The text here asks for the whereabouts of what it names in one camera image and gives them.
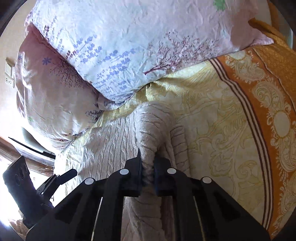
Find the pink tree print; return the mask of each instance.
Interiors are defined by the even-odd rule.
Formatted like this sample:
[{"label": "pink tree print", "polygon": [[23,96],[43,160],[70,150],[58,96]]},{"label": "pink tree print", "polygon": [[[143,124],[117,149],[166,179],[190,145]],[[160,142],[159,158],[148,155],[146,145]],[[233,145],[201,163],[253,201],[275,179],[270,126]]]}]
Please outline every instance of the pink tree print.
[{"label": "pink tree print", "polygon": [[178,32],[168,32],[164,38],[165,41],[159,41],[158,44],[155,66],[144,72],[145,75],[155,70],[164,70],[166,74],[169,74],[216,57],[218,40],[205,39],[201,41],[199,38],[196,39],[189,35],[179,40]]}]

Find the pillow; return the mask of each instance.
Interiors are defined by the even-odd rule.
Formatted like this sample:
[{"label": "pillow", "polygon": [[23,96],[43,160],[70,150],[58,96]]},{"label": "pillow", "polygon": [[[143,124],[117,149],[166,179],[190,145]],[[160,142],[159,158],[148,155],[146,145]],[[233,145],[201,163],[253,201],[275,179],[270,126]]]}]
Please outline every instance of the pillow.
[{"label": "pillow", "polygon": [[39,0],[28,19],[118,104],[168,73],[273,43],[248,24],[256,10],[256,0]]},{"label": "pillow", "polygon": [[98,91],[30,24],[15,65],[17,107],[33,137],[53,153],[93,125]]}]

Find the blue flower print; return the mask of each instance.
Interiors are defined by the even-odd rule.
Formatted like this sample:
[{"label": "blue flower print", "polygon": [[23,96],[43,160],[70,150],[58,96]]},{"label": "blue flower print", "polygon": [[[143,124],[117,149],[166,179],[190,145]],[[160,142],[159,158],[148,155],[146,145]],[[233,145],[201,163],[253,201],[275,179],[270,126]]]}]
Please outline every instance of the blue flower print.
[{"label": "blue flower print", "polygon": [[44,58],[43,60],[42,60],[42,65],[47,65],[47,64],[50,64],[51,63],[51,58]]}]

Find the beige knit garment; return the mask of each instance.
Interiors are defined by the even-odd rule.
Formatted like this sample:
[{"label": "beige knit garment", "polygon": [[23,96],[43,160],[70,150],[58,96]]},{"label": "beige knit garment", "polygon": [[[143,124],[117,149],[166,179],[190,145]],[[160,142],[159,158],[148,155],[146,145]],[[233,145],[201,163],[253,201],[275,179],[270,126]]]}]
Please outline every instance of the beige knit garment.
[{"label": "beige knit garment", "polygon": [[78,183],[88,177],[107,178],[123,168],[127,159],[135,157],[138,148],[147,186],[140,197],[125,198],[121,239],[174,240],[171,199],[157,197],[151,186],[156,152],[190,176],[184,128],[175,125],[175,114],[167,104],[147,102],[127,117],[94,128],[83,150]]}]

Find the light switch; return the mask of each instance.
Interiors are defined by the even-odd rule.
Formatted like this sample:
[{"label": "light switch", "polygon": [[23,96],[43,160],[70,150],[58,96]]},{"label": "light switch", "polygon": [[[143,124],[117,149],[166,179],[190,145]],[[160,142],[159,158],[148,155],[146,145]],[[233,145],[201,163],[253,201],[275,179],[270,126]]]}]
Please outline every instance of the light switch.
[{"label": "light switch", "polygon": [[5,73],[12,78],[12,66],[7,63],[6,61],[6,65],[5,65]]}]

